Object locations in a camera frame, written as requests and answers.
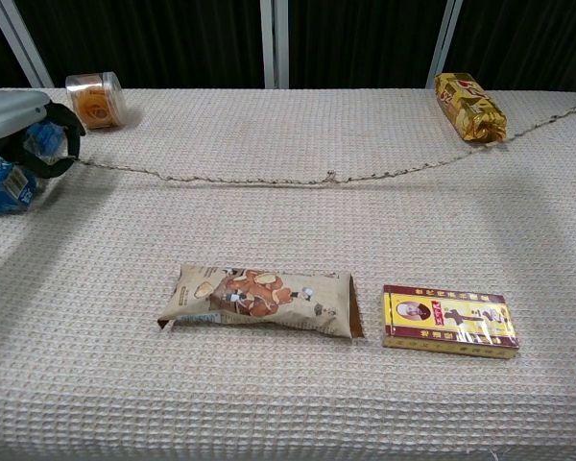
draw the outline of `dark background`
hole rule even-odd
[[[55,85],[264,87],[258,0],[16,0]],[[445,0],[292,0],[290,86],[423,87]],[[465,0],[445,62],[484,88],[576,91],[576,0]],[[0,86],[27,86],[0,31]]]

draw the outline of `chip bag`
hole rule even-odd
[[[435,95],[445,116],[465,141],[506,138],[506,116],[469,74],[438,74]]]
[[[183,264],[157,319],[216,324],[275,323],[331,336],[363,336],[352,276],[308,275]]]

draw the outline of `food package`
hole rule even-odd
[[[384,346],[512,358],[518,350],[503,296],[384,286]]]
[[[87,128],[126,124],[124,94],[114,72],[70,75],[66,77],[66,91],[74,112]]]
[[[63,127],[35,123],[25,132],[23,148],[43,161],[51,161],[60,152],[63,138]],[[0,157],[0,215],[28,209],[46,181]]]
[[[438,74],[435,95],[445,116],[465,141],[506,138],[506,116],[469,74]]]
[[[216,324],[275,323],[332,336],[363,336],[352,276],[181,266],[180,280],[157,319]]]

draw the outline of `clear plastic container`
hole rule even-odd
[[[66,77],[70,103],[84,125],[96,128],[126,124],[126,103],[122,86],[114,72]]]

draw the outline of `white textured tablecloth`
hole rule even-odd
[[[576,93],[492,96],[509,133],[576,105]],[[313,179],[467,148],[427,90],[126,98],[132,124],[89,133],[83,158]],[[351,271],[367,337],[160,331],[186,261]],[[518,358],[383,349],[384,283],[505,295]],[[493,454],[576,459],[576,114],[451,166],[322,189],[181,185],[75,165],[28,213],[0,218],[2,459]]]

